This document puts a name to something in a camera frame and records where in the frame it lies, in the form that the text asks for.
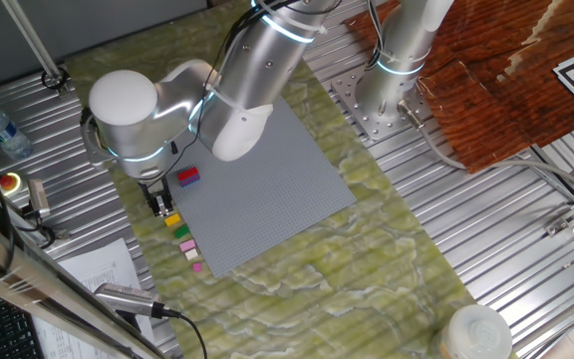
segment metal mounting plate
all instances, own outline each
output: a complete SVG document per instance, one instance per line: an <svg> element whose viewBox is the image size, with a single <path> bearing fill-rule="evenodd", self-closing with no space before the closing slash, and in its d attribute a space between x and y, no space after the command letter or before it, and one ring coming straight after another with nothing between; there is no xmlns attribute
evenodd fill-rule
<svg viewBox="0 0 574 359"><path fill-rule="evenodd" d="M371 119L365 116L362 107L356 100L356 84L363 74L363 69L348 71L334 78L331 86L338 94L343 107L356 117L356 123L363 129L365 134L373 141L380 141L406 128L410 122L405 116L398 115L398 113L389 118ZM414 89L409 91L409 96L405 100L423 121L432 117L431 108L427 105L418 85L415 85Z"/></svg>

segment silver robot arm segment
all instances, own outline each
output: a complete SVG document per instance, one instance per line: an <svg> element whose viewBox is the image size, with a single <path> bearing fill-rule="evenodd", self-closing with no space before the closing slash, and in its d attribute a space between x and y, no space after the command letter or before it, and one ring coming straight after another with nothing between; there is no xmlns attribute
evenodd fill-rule
<svg viewBox="0 0 574 359"><path fill-rule="evenodd" d="M356 105L365 121L392 123L406 115L399 106L417 96L418 74L453 0L401 3L384 21L378 62L356 85Z"/></svg>

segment bottle cap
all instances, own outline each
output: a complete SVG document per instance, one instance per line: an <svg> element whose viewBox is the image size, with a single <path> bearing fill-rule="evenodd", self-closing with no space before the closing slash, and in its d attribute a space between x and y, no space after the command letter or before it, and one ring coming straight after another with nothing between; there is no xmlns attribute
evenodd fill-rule
<svg viewBox="0 0 574 359"><path fill-rule="evenodd" d="M15 187L17 180L12 176L4 175L0 179L1 189L9 190Z"/></svg>
<svg viewBox="0 0 574 359"><path fill-rule="evenodd" d="M482 305L467 305L448 324L449 351L461 359L507 359L512 349L508 324Z"/></svg>

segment corrugated metal panel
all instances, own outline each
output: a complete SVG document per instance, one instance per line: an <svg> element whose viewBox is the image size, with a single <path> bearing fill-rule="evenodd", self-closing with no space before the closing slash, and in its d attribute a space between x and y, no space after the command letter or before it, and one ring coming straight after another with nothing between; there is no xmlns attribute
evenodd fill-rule
<svg viewBox="0 0 574 359"><path fill-rule="evenodd" d="M342 21L365 10L364 0L343 2L325 24L329 32L305 54L337 103L333 79L360 69L372 51ZM344 114L355 127L351 114ZM452 154L435 120L427 127L439 148ZM469 175L440 162L411 127L378 143L356 132L473 297L506 319L515 344L525 346L527 335L574 303L574 237L549 237L543 229L568 208L567 199L535 171ZM574 168L574 133L549 148L549 156L566 162L563 170Z"/></svg>
<svg viewBox="0 0 574 359"><path fill-rule="evenodd" d="M326 21L328 32L304 56L337 103L331 80L360 68L372 50L342 21L365 10L364 0L344 1ZM0 151L0 171L44 180L54 209L47 223L72 235L49 251L53 257L67 258L123 238L142 287L155 291L109 175L87 163L78 128L81 105L70 87L70 96L58 98L33 76L0 88L0 107L35 147L34 155L19 163ZM574 238L549 237L543 229L566 208L566 198L534 171L503 168L469 175L440 162L411 128L372 143L344 114L471 294L509 323L515 343L524 345L520 341L528 334L574 303ZM427 127L440 149L452 153L435 120ZM544 151L563 170L572 170L574 133ZM23 204L28 196L21 192L14 200ZM152 325L159 348L177 353L169 323Z"/></svg>
<svg viewBox="0 0 574 359"><path fill-rule="evenodd" d="M0 149L0 172L43 180L51 207L45 224L67 229L71 236L47 250L53 258L66 259L122 238L142 288L155 292L110 175L88 163L79 132L82 108L74 86L69 87L70 95L59 98L56 92L44 88L39 75L35 75L0 88L0 108L10 114L33 144L33 155L19 162L8 159ZM23 190L12 199L23 206L29 200L28 192ZM169 323L154 319L152 326L156 345L169 355L178 354Z"/></svg>

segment yellow lego brick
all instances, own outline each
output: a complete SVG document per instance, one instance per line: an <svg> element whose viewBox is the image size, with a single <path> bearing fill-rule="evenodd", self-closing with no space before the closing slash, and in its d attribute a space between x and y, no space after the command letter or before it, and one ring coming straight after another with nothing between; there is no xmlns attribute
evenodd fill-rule
<svg viewBox="0 0 574 359"><path fill-rule="evenodd" d="M171 215L168 218L165 219L165 224L167 226L171 226L171 225L175 225L177 223L180 222L180 216L178 216L178 213L175 215Z"/></svg>

